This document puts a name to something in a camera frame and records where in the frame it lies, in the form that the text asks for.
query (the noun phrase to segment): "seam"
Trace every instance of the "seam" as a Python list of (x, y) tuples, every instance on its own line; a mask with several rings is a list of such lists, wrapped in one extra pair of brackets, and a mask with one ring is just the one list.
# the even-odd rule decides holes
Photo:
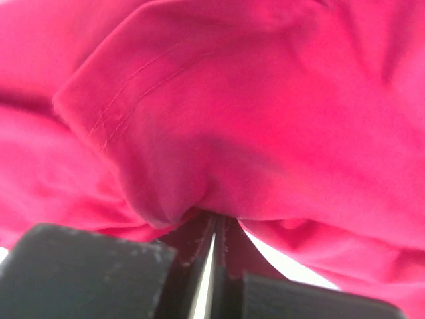
[(162, 81), (158, 82), (157, 84), (153, 85), (151, 88), (146, 90), (135, 102), (135, 106), (122, 118), (120, 123), (117, 124), (117, 126), (112, 130), (112, 132), (108, 135), (106, 138), (106, 141), (104, 142), (104, 145), (102, 146), (102, 150), (106, 148), (106, 146), (111, 142), (112, 138), (116, 135), (117, 131), (124, 125), (126, 120), (136, 111), (137, 105), (140, 103), (140, 101), (145, 98), (147, 95), (152, 93), (154, 90), (162, 86), (163, 84), (169, 82), (173, 78), (183, 74), (185, 71), (188, 71), (190, 68), (195, 66), (196, 64), (202, 62), (205, 60), (208, 56), (213, 55), (213, 51), (210, 51), (208, 53), (202, 54), (199, 58), (192, 60), (188, 65), (184, 66), (183, 68), (180, 68), (177, 72), (174, 72), (173, 74), (169, 75), (167, 78), (163, 79)]
[(195, 32), (191, 33), (187, 37), (181, 39), (179, 42), (175, 43), (173, 46), (169, 47), (167, 50), (163, 51), (159, 56), (155, 57), (154, 59), (150, 60), (148, 63), (144, 64), (143, 66), (139, 67), (127, 80), (123, 81), (121, 88), (116, 92), (112, 100), (108, 103), (108, 105), (102, 110), (101, 114), (99, 115), (99, 118), (96, 120), (96, 123), (93, 125), (93, 127), (89, 131), (89, 135), (92, 135), (95, 130), (98, 129), (100, 122), (103, 122), (105, 113), (112, 107), (112, 104), (118, 99), (118, 96), (126, 89), (128, 84), (131, 80), (133, 80), (141, 71), (149, 67), (151, 64), (157, 62), (161, 58), (163, 58), (165, 55), (169, 54), (170, 52), (174, 51), (177, 47), (181, 46), (184, 42), (189, 40), (191, 37), (194, 37), (198, 33), (206, 31), (209, 27), (218, 24), (217, 22), (211, 23), (207, 25), (206, 27), (202, 29), (198, 29)]

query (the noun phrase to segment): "magenta cloth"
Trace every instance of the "magenta cloth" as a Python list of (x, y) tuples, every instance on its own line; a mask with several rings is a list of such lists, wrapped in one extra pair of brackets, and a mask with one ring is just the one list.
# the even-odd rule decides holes
[(0, 5), (0, 246), (237, 217), (425, 318), (425, 1)]

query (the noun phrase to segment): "bright light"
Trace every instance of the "bright light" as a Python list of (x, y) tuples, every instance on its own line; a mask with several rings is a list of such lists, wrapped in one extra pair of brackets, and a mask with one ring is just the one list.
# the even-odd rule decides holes
[(1, 261), (3, 261), (3, 259), (6, 257), (7, 255), (7, 249), (0, 247), (0, 263)]
[(209, 319), (211, 312), (211, 302), (213, 297), (214, 280), (214, 243), (215, 234), (212, 236), (208, 256), (203, 266), (201, 281), (192, 305), (190, 319)]
[(280, 251), (277, 251), (266, 243), (263, 243), (250, 233), (246, 234), (268, 262), (289, 280), (310, 284), (312, 286), (339, 290), (332, 282), (301, 265), (292, 258), (282, 254)]

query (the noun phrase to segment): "pink fabric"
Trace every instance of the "pink fabric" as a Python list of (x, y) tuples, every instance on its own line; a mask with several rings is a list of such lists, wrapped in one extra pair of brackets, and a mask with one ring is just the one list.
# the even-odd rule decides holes
[(0, 6), (0, 245), (39, 221), (149, 240), (208, 209), (423, 318), (423, 16), (422, 0)]

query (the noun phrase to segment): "black plastic object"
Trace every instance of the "black plastic object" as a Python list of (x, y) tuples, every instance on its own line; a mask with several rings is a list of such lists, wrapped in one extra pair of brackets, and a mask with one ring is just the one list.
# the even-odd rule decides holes
[(385, 302), (289, 282), (235, 219), (207, 212), (148, 244), (34, 227), (0, 265), (0, 317), (186, 319), (213, 237), (210, 319), (405, 318)]

